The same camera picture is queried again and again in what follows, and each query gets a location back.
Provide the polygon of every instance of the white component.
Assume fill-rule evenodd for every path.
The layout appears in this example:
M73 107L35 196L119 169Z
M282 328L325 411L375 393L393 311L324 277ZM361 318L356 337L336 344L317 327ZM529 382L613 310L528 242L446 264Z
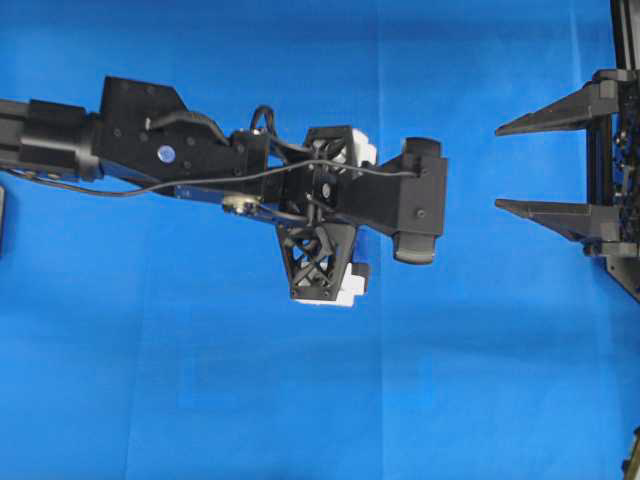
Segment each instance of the white component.
M342 285L335 302L326 300L296 300L307 305L332 305L336 307L353 307L356 295L364 295L365 278L352 275L352 264L349 263L344 271Z
M355 150L354 154L356 157L356 165L361 167L364 162L369 162L371 165L377 165L378 150L375 145L371 145L369 143L369 137L357 128L353 129L353 146ZM337 163L345 163L347 161L346 147L342 149L340 155L334 158L333 161Z
M378 163L378 150L369 143L369 137L356 128L353 129L353 143L356 150L356 162L359 167L364 162L369 162L371 165Z

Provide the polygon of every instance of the black cable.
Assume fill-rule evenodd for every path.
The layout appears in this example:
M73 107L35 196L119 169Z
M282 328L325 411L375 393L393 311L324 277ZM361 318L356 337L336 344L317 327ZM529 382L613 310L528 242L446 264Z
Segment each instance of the black cable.
M307 221L307 217L304 217L302 215L296 215L294 213L287 213L287 212L283 212L283 211L280 211L280 210L274 210L274 209L266 207L264 205L258 205L258 208L261 209L261 210L264 210L265 212L267 212L272 217L278 217L278 218L282 218L284 220L289 220L289 221L292 221L292 222L306 222Z
M159 128L164 128L167 125L172 125L177 122L185 122L191 123L195 125L204 125L208 127L213 135L225 146L231 145L229 139L224 136L224 132L220 128L220 126L215 122L215 120L207 117L206 115L198 112L188 112L186 110L178 110L176 112L172 112L168 115L165 115L160 118L148 119L146 129L147 130L157 130Z
M26 175L24 173L19 173L14 170L4 170L4 171L10 175L13 175L14 177L18 177L23 180L29 180L31 182L38 183L40 185L46 185L48 187L60 188L62 190L85 193L87 195L94 195L98 197L121 198L121 197L134 197L136 195L142 195L143 193L153 192L153 191L161 190L163 188L168 188L168 187L178 187L181 185L210 185L210 184L220 184L220 183L249 182L251 180L258 180L260 178L269 177L271 175L277 175L279 173L290 172L292 170L297 170L299 168L315 166L315 165L323 165L323 166L332 167L332 168L339 168L341 170L351 170L354 172L377 175L379 177L417 177L418 176L414 172L381 172L379 170L370 170L368 168L356 167L353 165L344 165L341 163L332 162L330 160L305 160L302 162L285 165L283 167L277 167L277 168L272 168L271 170L265 170L264 172L254 173L251 175L243 175L239 177L217 177L217 178L199 178L199 179L192 179L192 180L188 180L188 179L187 180L171 180L168 182L157 183L149 187L138 188L136 190L129 190L125 192L107 192L107 191L101 191L101 190L92 190L92 189L83 188L83 187L76 187L75 185L69 185L66 183L43 180L41 178L34 177L32 175Z
M258 108L256 108L255 112L253 112L253 116L251 117L249 130L253 131L258 128L258 122L262 117L264 117L267 132L269 132L274 137L277 137L278 134L276 133L275 113L273 112L273 108L268 105L260 105Z

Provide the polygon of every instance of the black robotic arm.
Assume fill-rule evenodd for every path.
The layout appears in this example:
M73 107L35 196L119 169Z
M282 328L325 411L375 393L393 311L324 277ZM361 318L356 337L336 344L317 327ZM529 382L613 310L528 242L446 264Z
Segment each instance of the black robotic arm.
M282 166L270 167L270 156ZM106 78L99 114L0 101L0 169L103 197L155 192L218 203L271 223L290 295L311 303L349 305L364 293L368 266L352 261L361 225L392 237L394 257L416 265L433 261L443 233L447 161L436 141L407 139L398 157L377 165L375 147L349 126L311 128L302 145L283 141L266 106L248 130L225 136L173 88L122 78ZM105 175L137 188L105 192L69 183Z

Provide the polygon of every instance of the blue fabric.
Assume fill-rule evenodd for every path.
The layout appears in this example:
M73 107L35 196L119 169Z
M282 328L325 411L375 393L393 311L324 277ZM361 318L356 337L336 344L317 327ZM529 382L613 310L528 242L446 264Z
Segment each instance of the blue fabric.
M383 160L432 136L450 175L436 263L367 232L353 310L291 303L267 226L2 176L0 477L619 478L640 307L493 207L585 198L583 134L493 130L613 66L607 3L2 3L2 98L166 83L227 132L268 103L291 141L348 123Z

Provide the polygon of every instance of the black plastic part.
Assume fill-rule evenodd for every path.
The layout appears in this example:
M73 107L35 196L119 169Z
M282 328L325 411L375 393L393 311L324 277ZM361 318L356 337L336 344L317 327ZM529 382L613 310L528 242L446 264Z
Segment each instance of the black plastic part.
M398 232L393 236L393 258L411 265L429 265L435 257L435 237Z
M496 207L536 222L572 242L618 242L618 207L581 203L496 200Z
M587 84L551 105L528 113L496 130L496 135L581 130L590 121L618 112L617 86L613 80Z
M440 144L434 140L407 139L403 154L382 169L415 171L419 176L385 179L362 175L344 189L337 210L359 224L394 237L397 260L431 263L435 238L444 231L447 159L440 153ZM398 201L390 202L389 198Z
M276 227L291 298L335 301L351 261L356 228L340 223Z
M640 68L640 2L611 0L616 64L622 70Z

